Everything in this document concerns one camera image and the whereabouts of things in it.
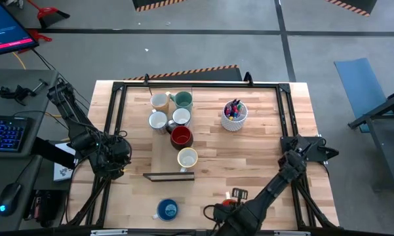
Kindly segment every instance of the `desk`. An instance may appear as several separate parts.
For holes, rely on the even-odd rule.
[[[96,82],[89,110],[89,119],[101,130],[106,120],[112,82]],[[307,84],[291,83],[290,87],[300,134],[316,135],[317,127]],[[168,89],[173,93],[181,90]],[[128,88],[127,91],[121,130],[128,132],[127,140],[133,148],[132,164],[126,167],[126,174],[111,185],[105,227],[212,229],[213,222],[203,216],[204,206],[221,203],[225,192],[231,191],[233,187],[247,189],[248,198],[251,199],[276,175],[279,169],[277,160],[281,156],[279,138],[282,134],[274,90],[234,88],[233,98],[230,98],[229,89],[193,89],[193,147],[199,154],[199,162],[190,169],[195,173],[194,182],[150,182],[142,176],[153,168],[153,132],[148,125],[150,93],[148,88]],[[235,97],[247,105],[249,115],[242,130],[234,133],[230,139],[230,133],[221,127],[220,113],[223,105]],[[116,108],[113,113],[114,116],[117,114]],[[307,176],[312,198],[328,219],[338,225],[324,168],[309,163]],[[88,163],[83,163],[77,169],[69,201],[70,218],[89,197],[93,178]],[[175,199],[179,204],[180,214],[174,221],[151,219],[158,202],[164,198]],[[95,216],[98,215],[99,203],[98,199]],[[301,204],[306,222],[304,201]],[[296,229],[289,187],[269,208],[262,229]]]
[[[34,89],[38,84],[38,79],[43,79],[49,84],[53,84],[57,78],[56,71],[49,70],[22,70],[22,69],[0,69],[0,87],[16,89],[17,85]],[[46,89],[41,90],[36,97],[28,96],[24,101],[26,106],[21,106],[14,100],[0,98],[0,115],[13,115],[19,111],[39,110],[45,111],[48,105]],[[31,117],[34,122],[31,124],[27,135],[26,144],[32,144],[37,136],[41,125],[43,113],[23,113],[21,116]],[[22,153],[0,153],[0,194],[3,188],[16,180],[22,169],[30,161],[28,153],[31,146],[23,147]],[[32,187],[41,166],[42,157],[35,156],[30,166],[26,169],[20,179],[22,190],[19,195],[18,208],[8,217],[0,216],[0,231],[19,229],[25,206],[28,202]]]

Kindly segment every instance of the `butcher block tabletop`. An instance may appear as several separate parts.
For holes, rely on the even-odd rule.
[[[104,129],[113,82],[97,81],[94,89],[88,117],[100,130]],[[290,83],[290,87],[299,133],[302,136],[315,136],[318,132],[307,84]],[[188,171],[195,173],[195,181],[151,182],[142,176],[149,172],[178,172],[178,151],[172,151],[169,133],[157,134],[148,124],[152,110],[149,89],[129,87],[121,130],[128,133],[126,139],[133,149],[132,163],[125,167],[124,176],[112,181],[105,227],[212,229],[214,222],[203,216],[205,206],[221,203],[226,198],[226,192],[234,187],[248,190],[248,199],[252,199],[279,169],[277,160],[281,157],[279,139],[282,131],[275,90],[193,88],[191,91],[190,88],[153,88],[151,91],[154,94],[167,91],[173,94],[192,92],[190,129],[194,137],[193,148],[199,159]],[[221,126],[220,116],[224,105],[235,98],[241,99],[247,106],[248,118],[241,130],[229,132]],[[284,94],[283,103],[286,120],[289,121]],[[169,119],[172,118],[174,107],[174,102],[170,101]],[[116,115],[117,105],[113,112],[111,132],[114,130]],[[325,168],[317,163],[308,163],[307,178],[313,200],[328,219],[338,225]],[[77,168],[71,185],[70,219],[88,199],[93,179],[89,162],[83,162]],[[168,198],[178,203],[177,218],[171,222],[154,220],[152,216],[156,213],[159,201]],[[304,221],[308,223],[305,202],[302,196],[300,199]],[[99,198],[96,202],[95,218],[100,201]],[[262,229],[297,229],[290,187],[268,208]]]

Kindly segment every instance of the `monitor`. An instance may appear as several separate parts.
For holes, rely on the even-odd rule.
[[[0,3],[0,54],[38,46],[38,42]]]

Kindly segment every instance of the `keyboard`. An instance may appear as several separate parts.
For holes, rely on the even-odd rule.
[[[0,116],[0,151],[19,152],[29,124],[28,117]]]

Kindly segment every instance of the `pen holder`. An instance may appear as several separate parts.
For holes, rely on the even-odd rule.
[[[228,131],[238,131],[243,127],[243,124],[246,121],[246,118],[248,117],[248,108],[241,102],[240,104],[242,105],[242,112],[239,117],[235,118],[234,121],[229,120],[229,118],[226,117],[224,114],[224,109],[230,104],[232,101],[229,101],[222,110],[222,126],[228,130]]]

